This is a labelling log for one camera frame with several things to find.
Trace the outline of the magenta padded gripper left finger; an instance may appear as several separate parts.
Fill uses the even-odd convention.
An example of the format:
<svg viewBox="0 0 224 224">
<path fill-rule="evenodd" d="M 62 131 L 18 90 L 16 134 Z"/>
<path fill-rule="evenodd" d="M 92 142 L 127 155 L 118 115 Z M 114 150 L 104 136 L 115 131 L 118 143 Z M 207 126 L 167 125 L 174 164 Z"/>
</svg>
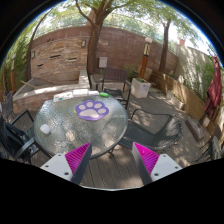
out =
<svg viewBox="0 0 224 224">
<path fill-rule="evenodd" d="M 92 145 L 86 143 L 72 151 L 57 153 L 41 168 L 65 180 L 79 185 L 92 153 Z"/>
</svg>

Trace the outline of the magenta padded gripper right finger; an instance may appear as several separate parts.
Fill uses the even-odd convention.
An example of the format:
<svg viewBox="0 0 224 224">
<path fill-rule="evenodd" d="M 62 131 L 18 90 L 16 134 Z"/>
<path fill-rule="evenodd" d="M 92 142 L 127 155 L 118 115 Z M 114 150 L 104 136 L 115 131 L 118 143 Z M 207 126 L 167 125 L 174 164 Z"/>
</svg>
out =
<svg viewBox="0 0 224 224">
<path fill-rule="evenodd" d="M 132 144 L 132 154 L 144 185 L 182 169 L 182 167 L 167 154 L 159 155 L 136 142 Z"/>
</svg>

